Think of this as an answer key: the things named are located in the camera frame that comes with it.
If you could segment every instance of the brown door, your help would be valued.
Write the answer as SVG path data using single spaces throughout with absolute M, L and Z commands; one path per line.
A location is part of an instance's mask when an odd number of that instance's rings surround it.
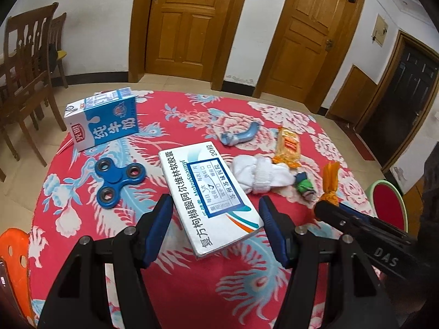
M 230 0 L 153 0 L 146 72 L 210 81 Z
M 429 99 L 439 65 L 406 45 L 389 87 L 360 136 L 384 166 L 405 141 Z
M 332 48 L 347 0 L 286 0 L 264 69 L 262 92 L 299 102 L 306 96 Z

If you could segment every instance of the orange plastic wrapper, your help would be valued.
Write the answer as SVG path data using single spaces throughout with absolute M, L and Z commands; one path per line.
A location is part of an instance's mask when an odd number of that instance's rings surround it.
M 299 159 L 299 136 L 285 127 L 280 127 L 273 163 L 285 163 L 290 168 L 297 168 L 300 167 Z
M 339 187 L 339 168 L 340 162 L 329 162 L 323 167 L 323 194 L 320 200 L 325 200 L 335 206 L 339 206 L 337 189 Z

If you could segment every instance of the black baseboard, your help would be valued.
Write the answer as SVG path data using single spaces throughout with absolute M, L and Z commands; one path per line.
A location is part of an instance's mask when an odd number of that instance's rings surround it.
M 222 92 L 231 92 L 233 94 L 252 96 L 255 90 L 254 86 L 245 85 L 240 83 L 234 83 L 232 81 L 223 81 L 223 85 L 221 86 Z
M 128 72 L 102 72 L 66 75 L 67 84 L 128 83 Z M 52 86 L 62 86 L 61 77 L 52 79 Z
M 329 109 L 326 107 L 320 107 L 319 111 L 317 112 L 317 115 L 325 116 Z
M 395 177 L 393 176 L 393 173 L 391 171 L 387 171 L 384 173 L 384 177 L 386 179 L 386 181 L 388 181 L 389 183 L 392 183 L 396 189 L 398 189 L 398 192 L 401 194 L 401 196 L 404 195 L 403 191 L 401 190 L 401 188 L 399 187 L 398 182 L 396 181 Z

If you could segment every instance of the screw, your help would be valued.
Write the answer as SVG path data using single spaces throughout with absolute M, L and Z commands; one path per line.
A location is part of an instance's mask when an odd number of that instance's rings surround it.
M 353 242 L 354 242 L 354 238 L 353 238 L 351 235 L 349 235 L 349 234 L 344 234 L 344 235 L 342 236 L 342 240 L 343 240 L 345 243 L 353 243 Z
M 80 238 L 81 245 L 87 245 L 90 242 L 90 236 L 83 236 Z
M 128 228 L 125 228 L 125 230 L 123 231 L 123 233 L 125 235 L 131 236 L 136 232 L 136 228 L 134 226 L 128 226 Z
M 296 234 L 305 235 L 308 232 L 308 229 L 305 226 L 301 225 L 301 226 L 296 226 L 294 231 L 296 232 Z

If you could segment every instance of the tablecloth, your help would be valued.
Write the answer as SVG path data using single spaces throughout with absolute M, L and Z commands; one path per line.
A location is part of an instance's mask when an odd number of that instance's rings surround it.
M 340 200 L 374 215 L 340 152 L 312 116 L 212 95 L 134 93 L 139 133 L 83 152 L 77 152 L 67 136 L 50 165 L 30 233 L 30 290 L 36 321 L 58 271 L 81 236 L 97 240 L 116 235 L 135 225 L 144 212 L 153 209 L 160 195 L 168 192 L 157 156 L 162 149 L 210 140 L 227 162 L 239 154 L 273 156 L 278 127 L 288 127 L 299 134 L 302 166 L 298 171 L 307 172 L 317 198 L 323 192 L 323 166 L 339 161 Z M 219 142 L 221 133 L 242 132 L 252 121 L 261 124 L 253 140 L 234 147 Z M 101 180 L 94 166 L 100 157 L 111 157 L 119 167 L 140 162 L 147 171 L 140 186 L 123 189 L 121 201 L 111 210 L 102 209 L 96 201 Z M 314 203 L 302 199 L 292 186 L 269 195 L 296 225 L 306 224 L 320 236 L 339 236 L 335 229 L 313 219 Z M 249 197 L 257 208 L 259 196 Z M 111 265 L 106 270 L 113 323 L 123 328 Z M 196 260 L 175 211 L 159 256 L 143 277 L 163 329 L 269 329 L 280 310 L 290 271 L 275 260 L 265 232 Z M 310 328 L 321 323 L 325 280 L 322 268 Z

